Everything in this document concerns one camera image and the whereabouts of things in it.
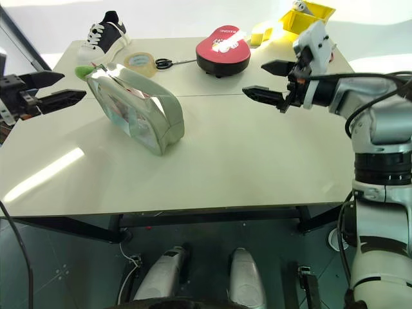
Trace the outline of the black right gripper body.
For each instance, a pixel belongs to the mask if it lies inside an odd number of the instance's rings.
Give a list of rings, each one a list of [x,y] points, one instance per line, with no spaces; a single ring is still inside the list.
[[[286,113],[290,106],[299,108],[303,105],[308,85],[301,77],[311,73],[309,67],[310,61],[311,56],[304,55],[303,52],[297,56],[295,62],[280,61],[281,76],[288,78],[288,84],[286,86],[288,95],[284,99],[284,102],[281,103],[279,108],[280,112]]]

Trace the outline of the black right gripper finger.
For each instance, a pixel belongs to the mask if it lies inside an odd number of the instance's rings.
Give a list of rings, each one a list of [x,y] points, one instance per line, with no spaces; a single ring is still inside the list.
[[[272,91],[263,86],[248,86],[242,88],[242,92],[250,99],[263,104],[283,108],[286,105],[286,100],[283,94],[278,91]]]
[[[294,68],[295,62],[274,60],[261,65],[261,68],[272,75],[286,77]]]

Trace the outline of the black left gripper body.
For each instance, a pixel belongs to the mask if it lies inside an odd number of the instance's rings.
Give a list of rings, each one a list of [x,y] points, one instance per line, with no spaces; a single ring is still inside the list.
[[[41,114],[37,103],[39,99],[29,91],[19,91],[20,75],[1,77],[1,121],[16,123],[18,119],[36,117]]]

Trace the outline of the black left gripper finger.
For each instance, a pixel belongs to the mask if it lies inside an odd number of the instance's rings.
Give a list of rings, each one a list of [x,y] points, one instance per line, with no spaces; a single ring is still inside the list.
[[[21,84],[19,86],[19,91],[28,91],[52,86],[63,77],[65,77],[64,74],[54,71],[37,71],[20,75],[19,78]]]
[[[74,106],[86,96],[86,91],[65,89],[40,98],[37,107],[42,114]]]

